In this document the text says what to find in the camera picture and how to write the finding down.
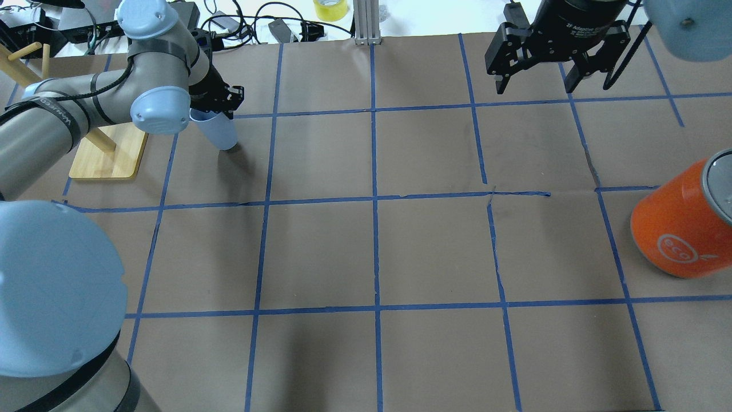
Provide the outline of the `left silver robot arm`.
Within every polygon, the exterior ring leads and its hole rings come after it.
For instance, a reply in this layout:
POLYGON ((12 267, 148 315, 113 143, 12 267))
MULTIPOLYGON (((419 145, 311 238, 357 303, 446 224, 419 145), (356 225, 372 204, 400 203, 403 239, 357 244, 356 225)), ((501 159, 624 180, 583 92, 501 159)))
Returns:
POLYGON ((117 352, 128 288, 112 241, 83 213, 20 195, 96 128, 176 134, 193 121, 230 149, 245 89, 170 3, 123 1, 117 18, 123 70, 32 82, 2 114, 2 410, 160 410, 117 352))

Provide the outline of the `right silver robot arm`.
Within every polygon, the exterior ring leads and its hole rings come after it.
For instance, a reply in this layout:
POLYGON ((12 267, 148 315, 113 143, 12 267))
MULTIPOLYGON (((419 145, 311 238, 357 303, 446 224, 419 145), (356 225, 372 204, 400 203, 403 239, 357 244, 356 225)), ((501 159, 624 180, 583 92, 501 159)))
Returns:
POLYGON ((626 1, 542 1, 533 21, 518 1, 504 5, 504 22, 484 54, 488 75, 503 94, 510 78, 541 63, 573 62, 564 79, 572 93, 584 78, 606 74, 611 89, 651 29, 672 55, 716 62, 730 55, 729 1, 637 1, 627 20, 626 1))

